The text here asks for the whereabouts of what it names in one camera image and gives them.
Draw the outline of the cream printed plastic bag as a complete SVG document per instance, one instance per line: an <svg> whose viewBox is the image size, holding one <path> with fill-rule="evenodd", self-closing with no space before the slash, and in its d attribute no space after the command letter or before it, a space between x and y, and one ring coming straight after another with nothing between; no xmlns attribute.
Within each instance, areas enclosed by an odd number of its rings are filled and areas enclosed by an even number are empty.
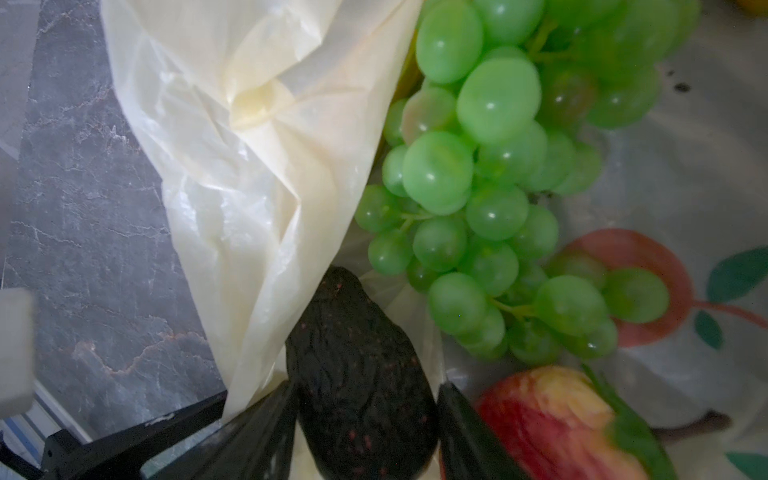
<svg viewBox="0 0 768 480"><path fill-rule="evenodd" d="M367 264L352 207L395 96L414 1L106 1L116 95L162 180L173 246L235 416L286 378L283 343L339 263L448 373L424 304ZM683 479L767 475L767 22L704 1L638 126L591 131L611 172L560 204L564 255L639 267L668 315L620 330L608 381Z"/></svg>

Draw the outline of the dark purple fake eggplant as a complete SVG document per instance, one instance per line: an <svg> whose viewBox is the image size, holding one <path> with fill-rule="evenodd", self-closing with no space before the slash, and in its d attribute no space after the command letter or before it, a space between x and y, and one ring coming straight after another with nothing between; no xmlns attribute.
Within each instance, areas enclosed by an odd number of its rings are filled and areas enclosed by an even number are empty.
<svg viewBox="0 0 768 480"><path fill-rule="evenodd" d="M326 479L416 479L438 442L409 337L352 272L330 267L286 343L299 423Z"/></svg>

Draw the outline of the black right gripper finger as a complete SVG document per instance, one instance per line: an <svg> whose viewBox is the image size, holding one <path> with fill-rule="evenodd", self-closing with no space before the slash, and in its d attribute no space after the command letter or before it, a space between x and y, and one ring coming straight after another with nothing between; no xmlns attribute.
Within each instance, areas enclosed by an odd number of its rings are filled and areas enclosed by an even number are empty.
<svg viewBox="0 0 768 480"><path fill-rule="evenodd" d="M440 385L437 409L443 479L530 478L453 383Z"/></svg>

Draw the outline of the red fake peach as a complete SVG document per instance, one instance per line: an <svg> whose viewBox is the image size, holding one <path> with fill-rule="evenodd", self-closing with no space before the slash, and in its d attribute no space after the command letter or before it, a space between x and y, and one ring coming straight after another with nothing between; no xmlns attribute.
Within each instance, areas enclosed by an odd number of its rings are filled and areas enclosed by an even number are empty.
<svg viewBox="0 0 768 480"><path fill-rule="evenodd" d="M470 403L529 479L675 479L649 425L590 367L507 377Z"/></svg>

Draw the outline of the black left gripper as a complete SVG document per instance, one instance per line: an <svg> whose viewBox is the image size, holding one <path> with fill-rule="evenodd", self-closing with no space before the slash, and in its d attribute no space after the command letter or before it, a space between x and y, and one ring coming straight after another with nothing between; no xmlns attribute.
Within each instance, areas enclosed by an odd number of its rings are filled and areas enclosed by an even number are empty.
<svg viewBox="0 0 768 480"><path fill-rule="evenodd" d="M39 467L2 442L1 465L23 479L140 479L149 460L219 420L226 398L222 391L87 444L59 430L46 439ZM287 479L298 407L296 386L286 380L153 477Z"/></svg>

